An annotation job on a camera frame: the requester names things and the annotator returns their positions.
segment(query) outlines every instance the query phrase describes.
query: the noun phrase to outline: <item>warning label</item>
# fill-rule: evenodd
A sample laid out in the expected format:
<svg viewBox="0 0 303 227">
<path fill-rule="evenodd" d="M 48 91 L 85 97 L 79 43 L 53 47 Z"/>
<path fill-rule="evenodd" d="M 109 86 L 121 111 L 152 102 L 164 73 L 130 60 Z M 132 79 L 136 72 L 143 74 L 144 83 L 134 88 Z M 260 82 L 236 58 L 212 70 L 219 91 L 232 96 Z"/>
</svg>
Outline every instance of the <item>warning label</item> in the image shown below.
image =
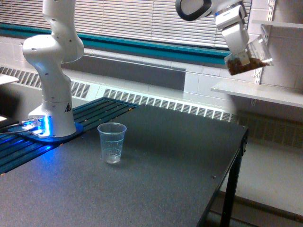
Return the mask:
<svg viewBox="0 0 303 227">
<path fill-rule="evenodd" d="M 66 109 L 65 109 L 64 112 L 69 112 L 69 111 L 71 111 L 71 106 L 70 106 L 70 104 L 68 103 L 68 104 L 67 104 L 67 107 L 66 107 Z"/>
</svg>

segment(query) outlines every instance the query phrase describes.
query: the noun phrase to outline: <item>plastic container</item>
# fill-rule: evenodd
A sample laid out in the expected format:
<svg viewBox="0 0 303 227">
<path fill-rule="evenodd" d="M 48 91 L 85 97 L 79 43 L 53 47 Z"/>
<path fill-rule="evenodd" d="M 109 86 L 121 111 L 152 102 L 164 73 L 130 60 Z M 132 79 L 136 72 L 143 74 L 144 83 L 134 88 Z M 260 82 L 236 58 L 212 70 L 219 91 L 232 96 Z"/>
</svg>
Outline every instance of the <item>plastic container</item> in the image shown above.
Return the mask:
<svg viewBox="0 0 303 227">
<path fill-rule="evenodd" d="M 124 135 L 127 127 L 120 123 L 104 123 L 98 126 L 101 158 L 109 164 L 118 163 L 121 160 Z"/>
<path fill-rule="evenodd" d="M 244 52 L 230 54 L 224 61 L 231 75 L 273 65 L 273 59 L 261 35 L 250 42 Z"/>
</svg>

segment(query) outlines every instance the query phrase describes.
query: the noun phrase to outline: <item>radiator vent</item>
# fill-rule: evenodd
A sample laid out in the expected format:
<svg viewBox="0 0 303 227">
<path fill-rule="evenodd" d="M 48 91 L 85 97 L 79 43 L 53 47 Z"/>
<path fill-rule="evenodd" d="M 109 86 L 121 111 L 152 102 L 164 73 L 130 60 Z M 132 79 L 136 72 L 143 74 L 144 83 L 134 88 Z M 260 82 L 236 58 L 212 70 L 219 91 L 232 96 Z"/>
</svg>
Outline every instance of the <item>radiator vent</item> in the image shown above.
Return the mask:
<svg viewBox="0 0 303 227">
<path fill-rule="evenodd" d="M 41 79 L 36 73 L 7 67 L 0 67 L 0 73 L 18 78 L 19 81 L 16 82 L 16 84 L 41 89 Z M 91 84 L 74 80 L 71 82 L 71 96 L 86 99 L 90 88 Z"/>
<path fill-rule="evenodd" d="M 202 117 L 216 119 L 224 122 L 239 123 L 248 126 L 250 138 L 267 140 L 296 148 L 303 147 L 303 126 L 289 125 L 280 121 L 269 121 L 267 118 L 256 115 L 232 114 L 222 109 L 216 109 L 204 105 L 195 105 L 188 102 L 179 102 L 174 99 L 150 96 L 143 93 L 131 92 L 118 88 L 104 90 L 104 97 L 127 101 L 137 105 L 153 105 L 160 108 L 170 109 Z"/>
</svg>

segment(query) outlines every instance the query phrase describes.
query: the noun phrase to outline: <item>teal wall stripe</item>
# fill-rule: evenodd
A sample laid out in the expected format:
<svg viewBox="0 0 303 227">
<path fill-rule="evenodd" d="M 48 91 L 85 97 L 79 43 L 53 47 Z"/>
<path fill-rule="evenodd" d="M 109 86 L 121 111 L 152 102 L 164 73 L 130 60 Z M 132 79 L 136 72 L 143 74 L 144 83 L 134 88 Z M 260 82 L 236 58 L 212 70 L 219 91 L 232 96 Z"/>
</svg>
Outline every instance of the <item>teal wall stripe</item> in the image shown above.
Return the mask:
<svg viewBox="0 0 303 227">
<path fill-rule="evenodd" d="M 49 29 L 0 23 L 0 35 L 31 37 L 39 34 L 50 34 Z M 161 44 L 148 41 L 116 38 L 102 35 L 78 34 L 85 46 L 104 48 L 109 51 L 123 51 L 176 60 L 196 61 L 200 63 L 224 64 L 224 57 L 229 51 Z"/>
</svg>

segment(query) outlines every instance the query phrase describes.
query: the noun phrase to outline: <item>table leg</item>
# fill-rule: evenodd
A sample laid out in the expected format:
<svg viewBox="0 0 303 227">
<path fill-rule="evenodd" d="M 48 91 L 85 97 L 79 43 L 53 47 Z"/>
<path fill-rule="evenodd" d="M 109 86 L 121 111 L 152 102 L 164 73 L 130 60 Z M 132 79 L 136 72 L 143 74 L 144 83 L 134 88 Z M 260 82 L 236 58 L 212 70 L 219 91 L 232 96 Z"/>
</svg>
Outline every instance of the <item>table leg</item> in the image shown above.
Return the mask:
<svg viewBox="0 0 303 227">
<path fill-rule="evenodd" d="M 236 194 L 238 177 L 239 177 L 240 166 L 241 166 L 241 161 L 242 161 L 242 155 L 243 155 L 243 147 L 241 148 L 240 152 L 238 153 L 238 155 L 229 171 L 220 227 L 228 227 L 230 220 L 231 220 L 233 200 L 234 200 L 235 194 Z"/>
</svg>

